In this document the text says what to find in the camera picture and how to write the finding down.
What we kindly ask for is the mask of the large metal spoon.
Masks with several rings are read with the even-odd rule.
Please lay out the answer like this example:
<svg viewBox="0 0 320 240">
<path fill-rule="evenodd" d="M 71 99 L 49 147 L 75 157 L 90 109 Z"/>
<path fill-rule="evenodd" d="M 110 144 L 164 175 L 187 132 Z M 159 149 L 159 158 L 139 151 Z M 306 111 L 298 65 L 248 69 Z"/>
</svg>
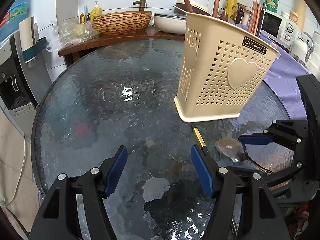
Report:
<svg viewBox="0 0 320 240">
<path fill-rule="evenodd" d="M 265 172 L 266 174 L 274 174 L 273 171 L 268 170 L 261 165 L 259 165 L 256 161 L 254 161 L 247 153 L 246 146 L 242 144 L 240 141 L 233 138 L 222 138 L 215 142 L 215 147 L 220 154 L 231 159 L 234 163 L 242 163 L 243 161 L 249 161 L 259 170 Z"/>
</svg>

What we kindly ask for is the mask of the black gold-tipped chopstick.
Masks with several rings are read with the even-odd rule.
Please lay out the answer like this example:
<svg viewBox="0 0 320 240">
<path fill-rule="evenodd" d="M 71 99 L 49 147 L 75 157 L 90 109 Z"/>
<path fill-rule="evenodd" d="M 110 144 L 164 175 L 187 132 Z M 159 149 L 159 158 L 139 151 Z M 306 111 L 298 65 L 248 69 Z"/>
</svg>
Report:
<svg viewBox="0 0 320 240">
<path fill-rule="evenodd" d="M 199 129 L 197 128 L 197 126 L 195 124 L 192 124 L 191 130 L 196 138 L 197 144 L 200 147 L 201 152 L 203 153 L 204 156 L 206 156 L 208 153 L 207 146 L 206 146 L 206 143 L 204 142 L 204 139 L 203 139 L 201 133 L 199 132 Z"/>
</svg>

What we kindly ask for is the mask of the purple floral cloth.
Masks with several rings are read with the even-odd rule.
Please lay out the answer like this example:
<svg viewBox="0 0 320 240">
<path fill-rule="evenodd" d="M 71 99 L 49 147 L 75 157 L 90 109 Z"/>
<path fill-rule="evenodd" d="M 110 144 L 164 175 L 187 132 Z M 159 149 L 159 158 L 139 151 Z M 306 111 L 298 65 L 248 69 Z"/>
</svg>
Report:
<svg viewBox="0 0 320 240">
<path fill-rule="evenodd" d="M 280 55 L 270 67 L 256 94 L 240 112 L 239 122 L 268 122 L 281 118 L 306 120 L 306 110 L 296 77 L 308 75 L 309 72 L 265 34 L 261 34 L 260 38 L 274 46 Z"/>
</svg>

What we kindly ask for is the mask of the round glass table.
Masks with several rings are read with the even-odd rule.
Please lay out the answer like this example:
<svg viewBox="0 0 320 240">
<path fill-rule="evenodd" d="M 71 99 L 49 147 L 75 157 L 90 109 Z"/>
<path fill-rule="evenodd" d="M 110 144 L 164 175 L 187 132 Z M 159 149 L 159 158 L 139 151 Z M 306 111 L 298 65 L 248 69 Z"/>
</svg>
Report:
<svg viewBox="0 0 320 240">
<path fill-rule="evenodd" d="M 104 201 L 118 239 L 201 239 L 213 209 L 190 158 L 195 138 L 174 104 L 184 44 L 149 39 L 98 49 L 44 97 L 33 135 L 40 192 L 114 156 L 128 159 Z"/>
</svg>

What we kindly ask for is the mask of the cream plastic utensil holder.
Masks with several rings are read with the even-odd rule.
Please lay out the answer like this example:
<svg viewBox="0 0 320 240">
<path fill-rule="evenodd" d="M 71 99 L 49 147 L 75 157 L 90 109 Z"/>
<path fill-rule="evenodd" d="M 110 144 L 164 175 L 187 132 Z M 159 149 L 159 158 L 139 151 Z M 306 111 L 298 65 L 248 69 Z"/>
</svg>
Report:
<svg viewBox="0 0 320 240">
<path fill-rule="evenodd" d="M 183 62 L 174 103 L 184 122 L 237 118 L 278 51 L 223 20 L 187 13 Z"/>
</svg>

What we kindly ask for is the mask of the white electric kettle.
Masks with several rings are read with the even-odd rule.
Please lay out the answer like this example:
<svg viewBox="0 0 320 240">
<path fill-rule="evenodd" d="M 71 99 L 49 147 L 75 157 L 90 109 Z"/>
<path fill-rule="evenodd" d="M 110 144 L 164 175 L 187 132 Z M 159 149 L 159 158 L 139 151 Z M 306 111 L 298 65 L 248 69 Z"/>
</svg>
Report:
<svg viewBox="0 0 320 240">
<path fill-rule="evenodd" d="M 305 68 L 307 67 L 308 60 L 311 53 L 314 51 L 315 44 L 312 37 L 304 31 L 303 34 L 307 37 L 298 37 L 290 46 L 289 54 Z"/>
</svg>

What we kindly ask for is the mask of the white microwave oven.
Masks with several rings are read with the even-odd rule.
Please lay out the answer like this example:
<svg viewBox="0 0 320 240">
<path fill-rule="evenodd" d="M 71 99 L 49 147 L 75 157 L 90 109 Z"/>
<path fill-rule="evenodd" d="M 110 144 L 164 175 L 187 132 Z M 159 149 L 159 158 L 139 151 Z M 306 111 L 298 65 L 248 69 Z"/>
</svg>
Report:
<svg viewBox="0 0 320 240">
<path fill-rule="evenodd" d="M 287 50 L 298 37 L 301 37 L 295 22 L 268 10 L 265 11 L 261 32 Z"/>
</svg>

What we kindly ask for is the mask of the black water dispenser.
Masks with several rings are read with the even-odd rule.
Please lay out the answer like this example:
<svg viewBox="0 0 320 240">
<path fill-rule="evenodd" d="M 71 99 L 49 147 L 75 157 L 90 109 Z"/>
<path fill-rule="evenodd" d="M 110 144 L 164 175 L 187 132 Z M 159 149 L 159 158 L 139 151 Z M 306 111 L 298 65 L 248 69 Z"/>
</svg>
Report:
<svg viewBox="0 0 320 240">
<path fill-rule="evenodd" d="M 24 61 L 19 32 L 2 43 L 1 99 L 10 115 L 35 110 L 51 84 L 42 53 Z"/>
</svg>

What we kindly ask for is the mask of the dark glass bottle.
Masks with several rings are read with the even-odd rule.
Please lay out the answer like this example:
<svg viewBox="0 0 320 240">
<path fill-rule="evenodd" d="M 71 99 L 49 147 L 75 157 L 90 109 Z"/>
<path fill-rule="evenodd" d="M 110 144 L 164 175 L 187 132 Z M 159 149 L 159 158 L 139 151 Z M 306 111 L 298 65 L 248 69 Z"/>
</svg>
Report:
<svg viewBox="0 0 320 240">
<path fill-rule="evenodd" d="M 238 5 L 238 9 L 236 11 L 236 17 L 234 22 L 236 24 L 241 22 L 241 19 L 244 17 L 246 7 L 243 5 Z"/>
</svg>

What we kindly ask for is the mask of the green stacked containers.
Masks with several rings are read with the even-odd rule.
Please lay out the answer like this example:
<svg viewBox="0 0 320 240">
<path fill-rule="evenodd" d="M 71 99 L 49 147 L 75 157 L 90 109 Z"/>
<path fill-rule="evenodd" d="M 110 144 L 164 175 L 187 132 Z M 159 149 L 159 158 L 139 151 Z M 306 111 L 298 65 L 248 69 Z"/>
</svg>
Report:
<svg viewBox="0 0 320 240">
<path fill-rule="evenodd" d="M 264 4 L 266 5 L 266 9 L 268 11 L 277 13 L 279 0 L 264 0 Z"/>
</svg>

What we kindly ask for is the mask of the clear plastic bag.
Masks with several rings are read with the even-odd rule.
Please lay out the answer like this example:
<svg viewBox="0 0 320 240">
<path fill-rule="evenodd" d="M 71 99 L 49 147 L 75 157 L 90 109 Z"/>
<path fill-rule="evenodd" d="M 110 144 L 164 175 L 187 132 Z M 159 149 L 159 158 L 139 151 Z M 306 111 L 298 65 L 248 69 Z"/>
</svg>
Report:
<svg viewBox="0 0 320 240">
<path fill-rule="evenodd" d="M 65 20 L 62 22 L 50 22 L 49 26 L 53 29 L 54 38 L 48 41 L 46 51 L 58 52 L 68 46 L 89 41 L 100 35 L 99 31 L 85 23 L 75 23 Z"/>
</svg>

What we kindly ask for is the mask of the woven pattern basin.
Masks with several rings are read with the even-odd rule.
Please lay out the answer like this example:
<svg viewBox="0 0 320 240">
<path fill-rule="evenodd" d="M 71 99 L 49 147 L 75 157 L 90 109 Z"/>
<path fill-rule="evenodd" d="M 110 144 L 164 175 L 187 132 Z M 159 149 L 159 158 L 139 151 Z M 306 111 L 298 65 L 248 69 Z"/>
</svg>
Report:
<svg viewBox="0 0 320 240">
<path fill-rule="evenodd" d="M 113 12 L 94 17 L 92 26 L 103 35 L 134 33 L 145 29 L 151 16 L 151 11 Z"/>
</svg>

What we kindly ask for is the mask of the yellow soap bottle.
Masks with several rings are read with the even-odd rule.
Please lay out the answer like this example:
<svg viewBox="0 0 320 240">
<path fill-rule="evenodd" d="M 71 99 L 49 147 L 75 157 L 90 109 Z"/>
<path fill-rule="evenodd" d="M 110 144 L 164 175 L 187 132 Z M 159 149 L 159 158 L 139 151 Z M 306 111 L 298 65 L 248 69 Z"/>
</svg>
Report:
<svg viewBox="0 0 320 240">
<path fill-rule="evenodd" d="M 93 21 L 96 17 L 102 15 L 102 8 L 99 7 L 98 1 L 95 1 L 95 6 L 90 12 L 90 19 Z"/>
</svg>

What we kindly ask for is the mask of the brass faucet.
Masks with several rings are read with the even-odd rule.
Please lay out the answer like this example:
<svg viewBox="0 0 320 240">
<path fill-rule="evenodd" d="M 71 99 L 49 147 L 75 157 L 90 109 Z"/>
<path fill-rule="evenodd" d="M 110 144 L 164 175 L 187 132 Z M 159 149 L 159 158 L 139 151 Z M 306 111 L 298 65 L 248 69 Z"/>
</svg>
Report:
<svg viewBox="0 0 320 240">
<path fill-rule="evenodd" d="M 144 11 L 145 10 L 146 0 L 134 1 L 134 2 L 132 2 L 132 4 L 133 5 L 139 5 L 139 11 Z"/>
</svg>

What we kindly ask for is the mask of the blue water bottle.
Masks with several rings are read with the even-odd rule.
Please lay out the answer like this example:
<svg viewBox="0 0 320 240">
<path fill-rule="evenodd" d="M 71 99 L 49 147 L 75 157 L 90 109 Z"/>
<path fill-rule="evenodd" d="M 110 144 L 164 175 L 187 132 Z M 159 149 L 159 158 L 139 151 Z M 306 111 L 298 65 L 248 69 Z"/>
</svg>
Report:
<svg viewBox="0 0 320 240">
<path fill-rule="evenodd" d="M 30 0 L 15 0 L 4 16 L 0 28 L 0 41 L 19 29 L 19 23 L 30 16 Z"/>
</svg>

